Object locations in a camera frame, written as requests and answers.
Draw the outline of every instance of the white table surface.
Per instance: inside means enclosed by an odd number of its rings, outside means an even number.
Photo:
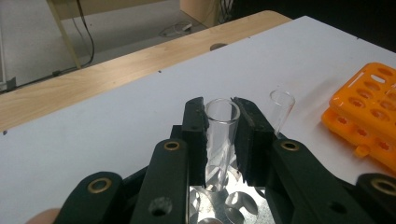
[[[394,176],[355,158],[320,122],[332,94],[370,62],[396,67],[396,54],[303,17],[8,130],[0,136],[0,223],[61,207],[87,175],[126,177],[148,165],[198,96],[246,98],[268,114],[269,92],[290,91],[287,137],[350,183],[363,173]]]

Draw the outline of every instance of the test tube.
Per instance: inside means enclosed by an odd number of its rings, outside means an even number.
[[[274,128],[275,136],[279,138],[280,130],[294,107],[295,99],[288,91],[280,90],[271,91],[270,98],[272,110],[269,122]]]
[[[233,155],[233,140],[239,119],[239,107],[226,99],[216,99],[206,104],[207,165],[206,190],[217,192],[225,188],[227,169]]]

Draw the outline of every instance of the reflective metal surface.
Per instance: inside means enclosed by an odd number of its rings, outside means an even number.
[[[273,224],[264,190],[249,187],[235,167],[228,169],[228,184],[220,192],[190,187],[190,224]]]

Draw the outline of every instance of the orange tube rack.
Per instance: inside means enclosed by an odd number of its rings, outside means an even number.
[[[357,157],[369,155],[396,172],[396,70],[366,64],[329,105],[322,122],[356,146]]]

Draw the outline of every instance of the wooden table edge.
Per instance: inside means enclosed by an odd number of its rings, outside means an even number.
[[[0,95],[0,131],[207,53],[213,44],[231,44],[288,21],[274,11],[263,11],[5,93]]]

